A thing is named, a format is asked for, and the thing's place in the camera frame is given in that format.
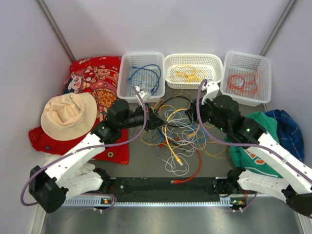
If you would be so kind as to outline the right white mesh basket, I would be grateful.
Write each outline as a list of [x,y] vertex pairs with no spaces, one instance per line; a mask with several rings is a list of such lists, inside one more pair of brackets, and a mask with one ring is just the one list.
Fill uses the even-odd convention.
[[220,92],[247,106],[269,103],[272,96],[271,60],[260,55],[228,51]]

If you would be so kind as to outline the white cloth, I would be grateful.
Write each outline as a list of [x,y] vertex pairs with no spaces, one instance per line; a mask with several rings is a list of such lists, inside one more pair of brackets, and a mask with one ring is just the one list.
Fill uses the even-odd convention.
[[[53,154],[45,153],[45,162],[43,166],[46,166],[47,164],[61,157],[62,157],[61,155],[53,155]],[[71,175],[71,178],[92,172],[95,168],[96,166],[94,164],[87,162],[83,166],[81,166],[79,169],[77,169],[75,173]]]

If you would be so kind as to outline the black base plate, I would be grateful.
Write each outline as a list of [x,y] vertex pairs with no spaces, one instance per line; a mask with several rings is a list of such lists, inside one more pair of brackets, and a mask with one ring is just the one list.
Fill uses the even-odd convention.
[[172,184],[172,180],[169,177],[118,177],[105,181],[100,190],[115,195],[119,202],[192,202],[219,198],[212,178],[195,177],[179,184]]

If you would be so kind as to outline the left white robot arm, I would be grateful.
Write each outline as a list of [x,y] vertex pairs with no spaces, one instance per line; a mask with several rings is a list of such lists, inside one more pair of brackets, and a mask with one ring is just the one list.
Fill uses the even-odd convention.
[[123,129],[140,126],[148,131],[162,127],[166,121],[159,117],[150,104],[140,104],[134,111],[123,99],[113,102],[106,118],[94,127],[86,137],[59,159],[44,167],[36,166],[30,171],[30,178],[23,188],[48,214],[77,195],[97,190],[109,191],[109,176],[93,169],[84,175],[74,177],[75,172],[107,148],[118,146]]

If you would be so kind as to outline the blue plaid cloth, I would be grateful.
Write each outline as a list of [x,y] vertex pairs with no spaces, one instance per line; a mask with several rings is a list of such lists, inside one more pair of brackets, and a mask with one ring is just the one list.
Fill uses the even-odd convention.
[[272,122],[268,132],[278,140],[279,144],[288,150],[295,158],[303,162],[305,148],[302,131],[299,125],[285,110],[272,110],[265,112]]

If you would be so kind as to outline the white mesh basket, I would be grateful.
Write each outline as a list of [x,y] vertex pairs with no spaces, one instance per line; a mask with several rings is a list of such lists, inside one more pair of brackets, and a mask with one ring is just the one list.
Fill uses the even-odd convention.
[[272,96],[271,60],[260,55],[228,51],[220,92],[247,106],[269,103]]
[[132,86],[139,86],[151,93],[147,100],[158,102],[165,94],[165,56],[156,52],[124,54],[121,58],[117,97],[129,103],[135,103]]

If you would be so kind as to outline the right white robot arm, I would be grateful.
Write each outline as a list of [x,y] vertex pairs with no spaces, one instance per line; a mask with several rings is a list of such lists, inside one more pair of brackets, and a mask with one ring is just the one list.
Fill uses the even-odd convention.
[[243,148],[267,163],[280,178],[260,175],[249,169],[238,169],[227,182],[233,193],[250,190],[275,197],[308,218],[312,216],[312,170],[283,148],[254,119],[241,115],[231,97],[220,95],[213,100],[196,98],[185,114],[200,127],[209,122],[228,138],[224,145]]

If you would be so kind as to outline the beige bucket hat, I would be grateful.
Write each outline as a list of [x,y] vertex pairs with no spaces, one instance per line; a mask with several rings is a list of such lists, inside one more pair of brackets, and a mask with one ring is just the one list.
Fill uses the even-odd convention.
[[97,119],[98,107],[90,93],[67,93],[51,98],[40,124],[52,139],[69,141],[87,134]]

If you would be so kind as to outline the left white mesh basket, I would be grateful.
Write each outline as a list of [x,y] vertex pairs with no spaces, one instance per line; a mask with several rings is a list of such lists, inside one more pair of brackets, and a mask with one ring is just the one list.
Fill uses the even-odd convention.
[[151,93],[147,100],[158,102],[165,94],[165,56],[156,52],[124,54],[121,58],[117,97],[129,103],[135,103],[132,86],[139,86]]

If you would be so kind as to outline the middle white perforated basket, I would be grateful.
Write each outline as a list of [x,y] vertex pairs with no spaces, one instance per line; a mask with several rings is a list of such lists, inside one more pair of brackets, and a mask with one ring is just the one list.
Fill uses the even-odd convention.
[[172,89],[197,89],[204,79],[217,83],[223,63],[213,54],[171,54],[165,58],[165,80]]

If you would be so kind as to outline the green jersey shirt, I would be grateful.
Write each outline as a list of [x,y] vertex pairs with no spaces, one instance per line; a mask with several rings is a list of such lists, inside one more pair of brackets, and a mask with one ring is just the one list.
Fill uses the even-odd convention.
[[[277,136],[277,121],[274,118],[265,115],[264,112],[255,112],[247,115],[247,117],[254,119],[261,124],[275,141],[279,143]],[[231,146],[230,157],[235,167],[246,168],[261,175],[282,178],[282,176],[271,168],[264,160],[249,151],[245,151],[241,147]]]

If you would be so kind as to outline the red patterned cloth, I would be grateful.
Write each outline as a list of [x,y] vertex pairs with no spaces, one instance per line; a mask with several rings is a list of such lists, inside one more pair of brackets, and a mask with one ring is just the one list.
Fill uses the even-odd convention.
[[[93,96],[97,103],[97,119],[92,129],[105,119],[108,109],[117,98],[119,69],[119,57],[84,58],[70,66],[63,95],[90,93]],[[58,141],[50,138],[40,125],[29,131],[28,135],[36,151],[62,156],[79,144],[87,134],[69,141]]]

